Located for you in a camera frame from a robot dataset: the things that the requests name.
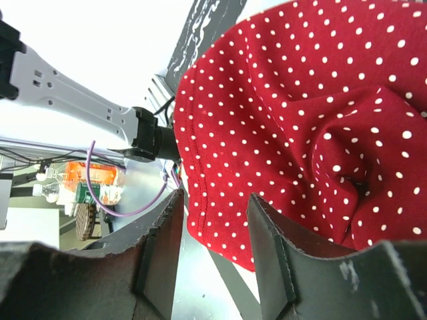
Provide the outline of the red polka dot garment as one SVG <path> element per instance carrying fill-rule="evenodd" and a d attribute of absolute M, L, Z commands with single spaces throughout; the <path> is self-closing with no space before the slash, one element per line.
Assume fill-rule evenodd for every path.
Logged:
<path fill-rule="evenodd" d="M 182 77 L 174 130 L 187 230 L 254 269 L 262 196 L 361 250 L 426 238 L 426 5 L 291 1 L 222 35 Z"/>

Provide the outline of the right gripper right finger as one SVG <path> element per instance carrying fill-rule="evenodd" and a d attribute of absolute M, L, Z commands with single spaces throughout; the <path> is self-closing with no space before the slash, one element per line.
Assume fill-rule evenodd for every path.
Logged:
<path fill-rule="evenodd" d="M 353 251 L 248 202 L 263 319 L 425 319 L 426 242 L 381 241 Z"/>

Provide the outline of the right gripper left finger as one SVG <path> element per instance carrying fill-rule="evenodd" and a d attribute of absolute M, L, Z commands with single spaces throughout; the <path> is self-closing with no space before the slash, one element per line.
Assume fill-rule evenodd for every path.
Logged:
<path fill-rule="evenodd" d="M 170 319 L 184 192 L 82 250 L 1 244 L 2 319 Z"/>

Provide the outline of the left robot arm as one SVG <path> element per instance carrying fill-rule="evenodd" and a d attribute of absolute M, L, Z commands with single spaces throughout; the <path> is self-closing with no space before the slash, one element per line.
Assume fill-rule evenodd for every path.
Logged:
<path fill-rule="evenodd" d="M 21 106 L 50 109 L 107 131 L 127 143 L 124 157 L 179 162 L 173 129 L 162 127 L 143 107 L 122 107 L 76 83 L 20 40 L 1 22 L 1 98 Z"/>

